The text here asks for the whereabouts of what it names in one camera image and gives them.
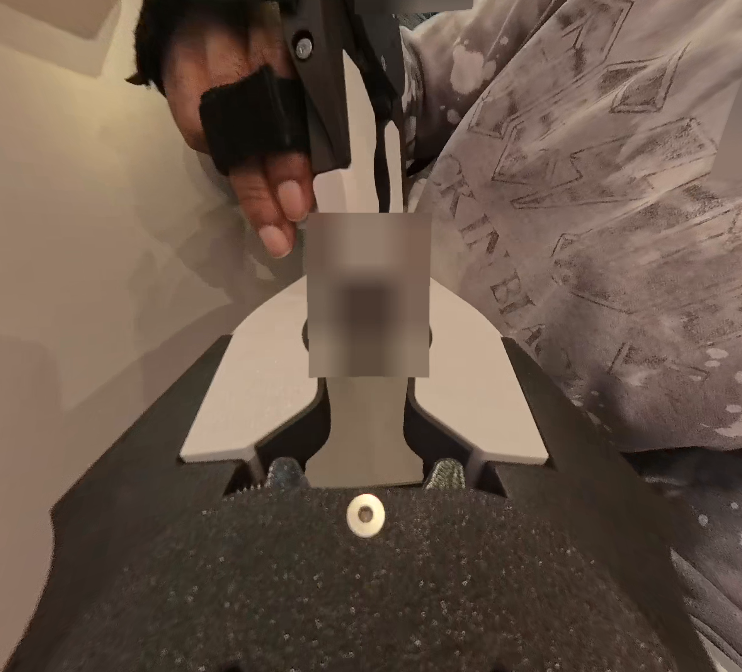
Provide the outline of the person's grey mottled clothing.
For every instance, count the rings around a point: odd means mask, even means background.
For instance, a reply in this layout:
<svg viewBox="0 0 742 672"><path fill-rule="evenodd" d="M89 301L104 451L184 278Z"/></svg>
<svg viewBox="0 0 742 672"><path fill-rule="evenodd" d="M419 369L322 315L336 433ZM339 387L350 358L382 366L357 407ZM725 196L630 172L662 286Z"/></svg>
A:
<svg viewBox="0 0 742 672"><path fill-rule="evenodd" d="M691 623L740 667L741 0L474 0L402 28L432 273L687 506Z"/></svg>

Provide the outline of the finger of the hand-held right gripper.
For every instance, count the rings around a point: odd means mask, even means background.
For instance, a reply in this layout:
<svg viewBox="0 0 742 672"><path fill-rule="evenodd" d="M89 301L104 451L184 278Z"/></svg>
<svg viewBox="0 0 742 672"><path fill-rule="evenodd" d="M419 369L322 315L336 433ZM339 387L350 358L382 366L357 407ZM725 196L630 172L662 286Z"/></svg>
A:
<svg viewBox="0 0 742 672"><path fill-rule="evenodd" d="M376 116L357 64L344 52L350 164L344 170L348 213L379 213L376 188Z"/></svg>
<svg viewBox="0 0 742 672"><path fill-rule="evenodd" d="M388 213L404 212L404 181L406 175L406 159L403 156L404 138L400 135L394 121L385 125L385 158L389 182L389 209Z"/></svg>

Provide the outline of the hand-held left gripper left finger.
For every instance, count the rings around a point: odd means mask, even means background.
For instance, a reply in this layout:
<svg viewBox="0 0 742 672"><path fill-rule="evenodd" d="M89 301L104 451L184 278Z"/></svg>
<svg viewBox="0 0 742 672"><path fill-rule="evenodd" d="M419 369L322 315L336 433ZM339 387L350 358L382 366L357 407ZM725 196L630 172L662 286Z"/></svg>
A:
<svg viewBox="0 0 742 672"><path fill-rule="evenodd" d="M307 283L297 280L236 327L180 458L186 463L292 457L305 464L329 437L329 397L309 375Z"/></svg>

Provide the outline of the person's right hand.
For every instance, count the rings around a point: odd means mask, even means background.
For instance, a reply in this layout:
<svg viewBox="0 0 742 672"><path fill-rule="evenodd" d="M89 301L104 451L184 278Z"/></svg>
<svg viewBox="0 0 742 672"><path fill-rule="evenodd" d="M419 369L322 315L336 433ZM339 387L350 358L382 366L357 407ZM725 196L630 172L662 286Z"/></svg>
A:
<svg viewBox="0 0 742 672"><path fill-rule="evenodd" d="M162 57L162 84L172 117L186 144L208 155L199 117L201 96L241 80L268 65L285 79L297 79L273 2L250 5L230 16L198 6L172 34ZM237 202L269 255L286 257L297 229L315 206L310 159L299 152L248 160L229 173Z"/></svg>

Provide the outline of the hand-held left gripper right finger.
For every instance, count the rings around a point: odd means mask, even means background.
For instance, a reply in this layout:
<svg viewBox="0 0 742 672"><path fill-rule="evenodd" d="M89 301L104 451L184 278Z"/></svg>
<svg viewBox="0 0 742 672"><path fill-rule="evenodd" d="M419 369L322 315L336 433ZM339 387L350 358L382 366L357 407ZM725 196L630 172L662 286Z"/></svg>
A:
<svg viewBox="0 0 742 672"><path fill-rule="evenodd" d="M406 439L426 463L548 460L501 333L431 280L429 375L409 381Z"/></svg>

